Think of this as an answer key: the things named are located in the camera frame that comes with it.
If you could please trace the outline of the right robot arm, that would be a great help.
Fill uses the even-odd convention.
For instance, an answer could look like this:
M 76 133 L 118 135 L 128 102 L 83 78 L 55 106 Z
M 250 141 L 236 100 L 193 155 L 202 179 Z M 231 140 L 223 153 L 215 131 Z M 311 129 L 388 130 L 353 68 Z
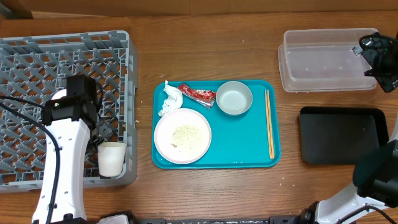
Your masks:
M 362 36 L 353 48 L 371 69 L 386 93 L 397 89 L 397 38 L 378 32 Z M 290 223 L 355 223 L 371 213 L 380 213 L 389 223 L 395 221 L 383 210 L 397 207 L 397 128 L 390 141 L 356 164 L 353 181 L 327 200 L 314 202 Z

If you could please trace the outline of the white paper cup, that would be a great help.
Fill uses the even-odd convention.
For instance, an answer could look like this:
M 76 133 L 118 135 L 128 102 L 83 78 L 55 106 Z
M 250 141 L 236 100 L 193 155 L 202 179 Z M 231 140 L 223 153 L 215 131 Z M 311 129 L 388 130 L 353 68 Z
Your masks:
M 98 146 L 99 174 L 103 177 L 116 177 L 121 174 L 127 144 L 123 142 L 103 142 Z

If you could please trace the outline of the small white plate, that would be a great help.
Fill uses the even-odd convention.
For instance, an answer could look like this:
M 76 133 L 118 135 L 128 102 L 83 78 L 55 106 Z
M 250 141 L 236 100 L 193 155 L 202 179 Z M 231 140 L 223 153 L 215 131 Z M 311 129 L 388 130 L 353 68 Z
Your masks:
M 58 99 L 60 99 L 60 98 L 62 98 L 62 97 L 64 97 L 64 96 L 66 96 L 66 95 L 67 95 L 67 90 L 66 90 L 66 89 L 62 89 L 62 90 L 56 92 L 56 93 L 53 95 L 53 97 L 51 98 L 51 100 L 58 100 Z

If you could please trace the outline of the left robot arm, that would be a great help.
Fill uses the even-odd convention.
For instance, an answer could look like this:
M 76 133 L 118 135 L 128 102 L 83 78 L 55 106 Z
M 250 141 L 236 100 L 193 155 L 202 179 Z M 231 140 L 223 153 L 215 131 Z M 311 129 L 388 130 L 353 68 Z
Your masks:
M 87 223 L 83 203 L 85 154 L 98 124 L 101 98 L 94 78 L 67 78 L 66 90 L 45 103 L 42 122 L 46 135 L 44 179 L 32 223 Z M 137 147 L 124 134 L 122 142 L 103 142 L 98 147 L 99 174 L 122 184 L 136 176 Z

